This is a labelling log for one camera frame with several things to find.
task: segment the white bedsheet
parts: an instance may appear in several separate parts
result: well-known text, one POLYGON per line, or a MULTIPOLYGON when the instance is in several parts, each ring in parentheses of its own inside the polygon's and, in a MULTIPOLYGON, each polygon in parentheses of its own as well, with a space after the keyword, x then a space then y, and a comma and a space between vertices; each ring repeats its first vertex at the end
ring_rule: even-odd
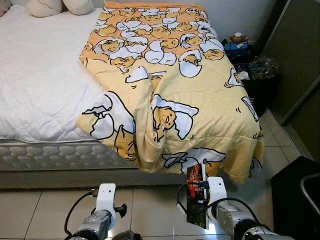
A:
POLYGON ((92 139, 76 120, 103 89, 78 57, 100 11, 36 18, 14 5, 0 17, 0 139, 92 139))

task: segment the blanket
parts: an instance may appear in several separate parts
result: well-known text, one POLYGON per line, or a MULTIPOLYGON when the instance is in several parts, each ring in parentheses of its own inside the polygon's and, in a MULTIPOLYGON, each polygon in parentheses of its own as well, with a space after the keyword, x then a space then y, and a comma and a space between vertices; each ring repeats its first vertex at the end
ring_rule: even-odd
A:
POLYGON ((78 126, 140 170, 204 163, 243 183, 262 163, 258 116, 202 7, 107 1, 79 58, 106 92, 78 126))

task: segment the white pillow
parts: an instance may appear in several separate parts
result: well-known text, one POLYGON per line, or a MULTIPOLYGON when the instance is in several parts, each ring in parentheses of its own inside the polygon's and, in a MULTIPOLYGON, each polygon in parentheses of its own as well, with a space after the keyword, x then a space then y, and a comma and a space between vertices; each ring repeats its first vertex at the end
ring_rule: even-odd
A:
POLYGON ((9 0, 0 0, 0 17, 5 14, 11 6, 11 2, 9 0))
POLYGON ((61 13, 62 0, 30 0, 26 8, 35 17, 49 17, 61 13))
POLYGON ((94 9, 92 0, 63 0, 63 3, 75 15, 85 15, 94 9))

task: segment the white wall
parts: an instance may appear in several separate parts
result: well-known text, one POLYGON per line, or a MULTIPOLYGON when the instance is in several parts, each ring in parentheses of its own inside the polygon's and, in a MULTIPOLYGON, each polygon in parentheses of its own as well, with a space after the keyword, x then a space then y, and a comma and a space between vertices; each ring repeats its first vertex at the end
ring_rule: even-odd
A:
MULTIPOLYGON (((11 1, 21 5, 28 2, 28 0, 11 1)), ((103 5, 103 0, 93 1, 96 8, 103 5)), ((117 1, 138 2, 139 0, 117 1)), ((141 2, 201 5, 208 12, 211 25, 218 33, 220 41, 229 39, 229 36, 235 32, 243 32, 250 41, 256 41, 276 0, 143 0, 141 2)))

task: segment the tile floor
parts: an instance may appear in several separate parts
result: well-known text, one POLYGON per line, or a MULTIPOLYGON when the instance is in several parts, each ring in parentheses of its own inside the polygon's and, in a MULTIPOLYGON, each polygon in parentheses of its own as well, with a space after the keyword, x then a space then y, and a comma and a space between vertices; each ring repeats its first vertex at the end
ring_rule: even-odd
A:
MULTIPOLYGON (((235 185, 228 176, 224 179, 229 197, 238 197, 252 207, 260 222, 273 228, 271 177, 298 156, 269 110, 260 118, 264 129, 265 156, 263 170, 255 168, 244 185, 235 185)), ((115 205, 127 204, 127 214, 118 218, 109 231, 116 234, 131 229, 144 240, 227 240, 226 233, 213 222, 204 230, 186 222, 176 207, 178 186, 119 187, 115 205)), ((0 239, 64 239, 64 222, 82 190, 0 190, 0 239)), ((69 221, 74 232, 94 208, 96 198, 87 197, 79 203, 69 221)))

